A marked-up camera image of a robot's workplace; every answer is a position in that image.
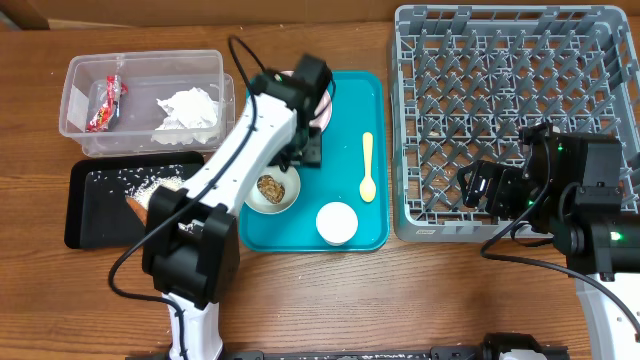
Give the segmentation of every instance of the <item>yellow spoon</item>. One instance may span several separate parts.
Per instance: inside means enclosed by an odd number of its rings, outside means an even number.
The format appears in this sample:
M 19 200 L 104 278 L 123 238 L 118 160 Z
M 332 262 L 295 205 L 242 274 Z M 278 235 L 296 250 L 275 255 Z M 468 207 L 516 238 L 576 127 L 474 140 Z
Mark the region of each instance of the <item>yellow spoon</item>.
M 362 150 L 364 151 L 364 179 L 360 183 L 360 196 L 366 202 L 372 202 L 376 197 L 376 184 L 371 178 L 371 156 L 373 154 L 373 135 L 369 132 L 362 135 Z

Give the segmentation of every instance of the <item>dish rack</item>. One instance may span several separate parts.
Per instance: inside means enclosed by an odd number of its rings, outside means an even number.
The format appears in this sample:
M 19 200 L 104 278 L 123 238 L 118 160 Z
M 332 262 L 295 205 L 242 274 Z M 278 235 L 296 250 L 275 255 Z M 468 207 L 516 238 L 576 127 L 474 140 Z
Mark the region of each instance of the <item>dish rack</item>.
M 638 212 L 640 102 L 629 22 L 612 6 L 406 5 L 391 49 L 394 228 L 417 242 L 482 242 L 510 221 L 462 204 L 456 173 L 525 161 L 517 129 L 609 134 L 623 145 L 622 210 Z M 520 237 L 542 237 L 525 226 Z

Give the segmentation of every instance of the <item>white tissue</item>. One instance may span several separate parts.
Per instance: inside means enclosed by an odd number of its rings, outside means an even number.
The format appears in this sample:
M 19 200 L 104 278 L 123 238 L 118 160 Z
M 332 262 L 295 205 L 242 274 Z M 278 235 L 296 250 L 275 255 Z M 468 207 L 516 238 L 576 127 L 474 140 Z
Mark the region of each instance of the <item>white tissue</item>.
M 162 125 L 156 130 L 176 129 L 204 129 L 216 127 L 208 132 L 185 132 L 182 134 L 158 133 L 151 137 L 163 145 L 176 145 L 181 143 L 189 145 L 195 139 L 201 144 L 206 144 L 209 139 L 218 136 L 218 111 L 220 105 L 211 100 L 209 94 L 200 88 L 192 88 L 189 91 L 179 91 L 170 99 L 158 100 L 158 105 L 167 113 Z

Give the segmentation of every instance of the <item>teal tray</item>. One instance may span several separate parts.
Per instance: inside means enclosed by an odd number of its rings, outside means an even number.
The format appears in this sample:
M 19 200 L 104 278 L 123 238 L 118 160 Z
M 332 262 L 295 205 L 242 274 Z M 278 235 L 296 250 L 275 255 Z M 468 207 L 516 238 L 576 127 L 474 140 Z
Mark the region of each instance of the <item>teal tray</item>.
M 322 167 L 296 167 L 302 188 L 286 211 L 264 215 L 246 204 L 240 211 L 240 238 L 259 252 L 373 251 L 389 237 L 389 186 L 382 84 L 365 71 L 334 71 L 336 98 L 322 133 Z M 364 177 L 362 134 L 373 134 L 371 176 L 376 197 L 360 198 Z M 358 231 L 342 246 L 327 244 L 316 229 L 316 215 L 327 203 L 348 204 L 358 215 Z

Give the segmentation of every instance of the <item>wooden table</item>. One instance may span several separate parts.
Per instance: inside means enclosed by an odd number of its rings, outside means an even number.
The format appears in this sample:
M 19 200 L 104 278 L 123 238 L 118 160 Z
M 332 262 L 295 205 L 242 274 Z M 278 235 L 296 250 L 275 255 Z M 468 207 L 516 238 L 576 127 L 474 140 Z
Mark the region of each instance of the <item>wooden table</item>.
M 218 49 L 242 99 L 245 89 L 226 46 L 227 36 L 238 34 L 268 66 L 290 69 L 311 52 L 333 69 L 374 73 L 387 92 L 391 33 L 391 23 L 351 23 L 0 34 L 0 358 L 122 359 L 166 350 L 171 341 L 165 306 L 109 290 L 107 272 L 122 249 L 79 251 L 63 243 L 69 173 L 84 158 L 56 125 L 74 56 Z M 255 74 L 257 67 L 243 59 Z M 388 100 L 385 108 L 390 156 Z M 485 260 L 478 245 L 413 244 L 392 232 L 369 254 L 268 255 L 241 248 L 240 270 L 221 305 L 220 332 L 231 350 L 428 349 L 515 331 L 567 345 L 572 359 L 590 358 L 573 280 Z M 504 244 L 501 250 L 564 264 L 552 248 Z M 155 293 L 139 254 L 118 282 Z

